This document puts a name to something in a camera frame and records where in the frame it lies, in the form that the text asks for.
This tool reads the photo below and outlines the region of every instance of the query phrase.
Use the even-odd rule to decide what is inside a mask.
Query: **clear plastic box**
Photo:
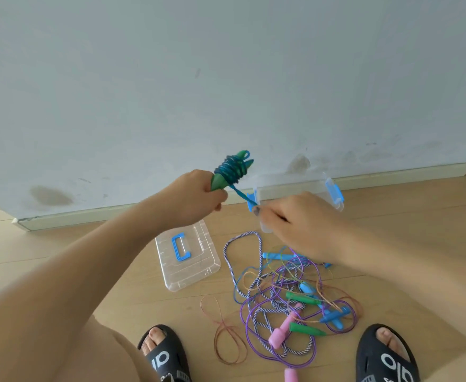
[[[256,203],[280,197],[292,196],[301,192],[311,192],[320,196],[339,212],[344,209],[344,197],[334,181],[323,172],[281,173],[253,177]],[[260,223],[262,231],[272,233]]]
[[[178,291],[219,270],[221,262],[204,220],[155,238],[166,288]]]

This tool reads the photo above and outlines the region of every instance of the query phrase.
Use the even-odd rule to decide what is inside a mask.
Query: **jump rope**
[[[248,151],[241,151],[235,156],[227,156],[223,164],[215,170],[215,176],[212,179],[212,190],[217,188],[224,188],[225,186],[230,186],[235,192],[237,192],[240,197],[248,200],[253,203],[245,194],[235,188],[234,184],[238,182],[240,178],[247,173],[247,169],[252,165],[254,160],[246,161],[250,156]],[[230,260],[227,256],[227,248],[229,245],[242,237],[255,235],[258,238],[258,248],[259,248],[259,267],[248,267],[246,268],[240,277],[235,277],[233,267],[230,263]],[[284,249],[288,248],[293,253],[293,258],[290,260],[282,260],[282,252]],[[325,322],[324,325],[331,332],[326,335],[337,335],[344,334],[351,331],[356,324],[358,323],[359,318],[362,316],[362,306],[360,303],[348,295],[346,292],[338,289],[336,287],[331,287],[324,285],[322,282],[322,277],[319,272],[320,268],[325,268],[324,263],[316,263],[312,260],[309,260],[307,257],[297,254],[294,250],[289,247],[284,247],[279,250],[280,260],[267,260],[266,263],[263,263],[263,250],[262,250],[262,237],[256,231],[250,231],[242,233],[236,237],[231,238],[224,245],[224,259],[230,269],[231,278],[234,283],[233,298],[237,304],[240,304],[240,318],[244,326],[243,330],[245,331],[245,337],[249,347],[261,358],[268,359],[271,361],[278,361],[288,368],[298,369],[303,368],[312,363],[316,357],[316,339],[313,335],[309,335],[309,342],[305,349],[297,350],[290,348],[284,340],[281,344],[282,351],[276,352],[275,349],[271,346],[268,341],[268,338],[264,338],[260,333],[260,328],[267,329],[270,333],[274,331],[274,327],[270,323],[269,314],[284,314],[289,315],[293,314],[295,316],[294,320],[301,325],[307,326],[311,323],[319,323],[317,317],[319,315],[325,316],[325,312],[328,312],[330,309],[335,309],[341,311],[341,308],[346,307],[350,310],[350,315],[344,317],[344,319],[350,318],[351,324],[348,327],[345,327],[341,330],[332,327],[330,322]],[[275,261],[279,261],[281,265],[273,269],[271,264]],[[246,275],[255,275],[255,279],[252,281],[249,287],[245,286],[245,277]],[[311,276],[317,275],[317,279],[311,279]],[[315,293],[303,293],[300,290],[301,283],[306,284],[307,286],[315,282],[316,287],[314,288]],[[341,297],[336,299],[328,299],[324,294],[326,289],[335,289],[341,293]],[[304,310],[307,305],[305,302],[297,302],[296,300],[286,300],[283,298],[284,292],[290,293],[300,293],[302,295],[312,296],[320,302],[319,309],[316,312],[305,315]],[[244,300],[239,302],[236,299],[236,296],[240,295]],[[201,310],[205,315],[210,317],[203,308],[203,298],[200,303]],[[219,302],[215,299],[217,306],[219,308],[220,321],[213,320],[218,324],[218,328],[214,337],[214,351],[217,358],[226,365],[235,365],[242,363],[247,358],[247,344],[244,341],[243,337],[236,332],[234,325],[229,325],[226,323],[225,318],[222,315]],[[222,356],[218,350],[217,344],[219,337],[227,332],[232,339],[235,341],[238,348],[237,357],[234,361],[227,361],[224,356]],[[267,353],[260,352],[253,343],[254,340],[258,340],[261,345],[267,350]],[[301,363],[291,363],[286,358],[289,354],[297,356],[306,356],[310,355],[310,358]]]

